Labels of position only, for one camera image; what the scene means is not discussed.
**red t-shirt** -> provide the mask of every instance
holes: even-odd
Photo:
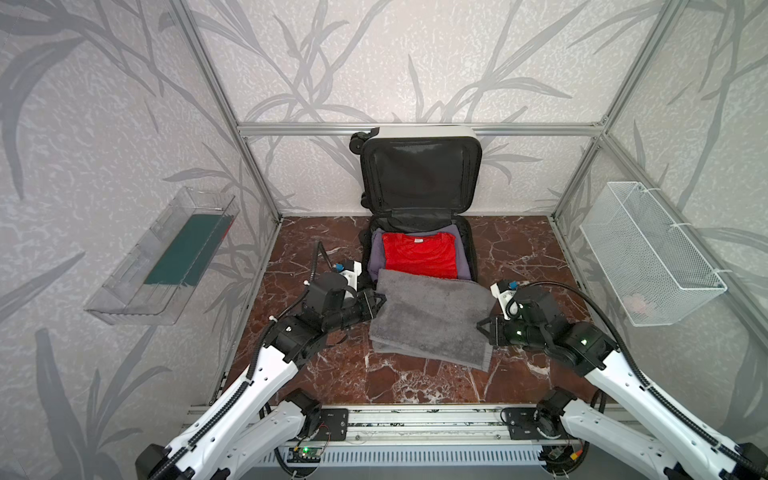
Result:
[[[384,233],[387,270],[413,275],[456,278],[456,238],[440,232],[429,237],[410,237],[404,233]]]

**white wire basket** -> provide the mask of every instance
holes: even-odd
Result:
[[[680,227],[638,182],[608,182],[581,224],[635,326],[679,322],[727,289]]]

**marble floor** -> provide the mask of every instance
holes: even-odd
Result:
[[[478,282],[501,278],[555,280],[575,285],[546,217],[467,217],[478,254]],[[332,261],[359,260],[357,234],[367,217],[287,217],[277,238],[253,312],[243,333],[228,382],[246,367],[259,331],[303,289],[312,247],[321,240]],[[573,320],[588,318],[581,302],[552,290]],[[553,386],[584,400],[594,387],[543,353],[496,349],[488,372],[450,362],[393,353],[375,353],[368,325],[348,332],[341,345],[326,349],[277,394],[302,388],[323,404],[353,403],[536,403]],[[328,344],[343,338],[334,333]]]

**suitcase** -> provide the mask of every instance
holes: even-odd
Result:
[[[352,136],[349,149],[360,156],[365,191],[360,203],[371,210],[361,231],[360,286],[373,286],[368,274],[371,239],[385,232],[415,233],[457,226],[477,281],[472,229],[461,213],[475,196],[482,147],[469,127],[460,125],[378,127]]]

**leaf pattern wallpaper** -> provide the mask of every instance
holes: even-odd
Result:
[[[732,274],[768,306],[768,2],[689,2],[611,129]],[[768,449],[768,354],[718,298],[673,326],[625,318],[578,226],[606,181],[603,153],[558,222],[641,367],[687,408]]]
[[[662,1],[190,0],[240,122],[595,122]],[[345,137],[251,137],[288,214],[365,214]],[[584,137],[487,137],[472,214],[550,213]]]
[[[275,223],[165,2],[0,0],[0,478],[134,478],[207,402]],[[240,215],[174,326],[83,308],[182,186]]]

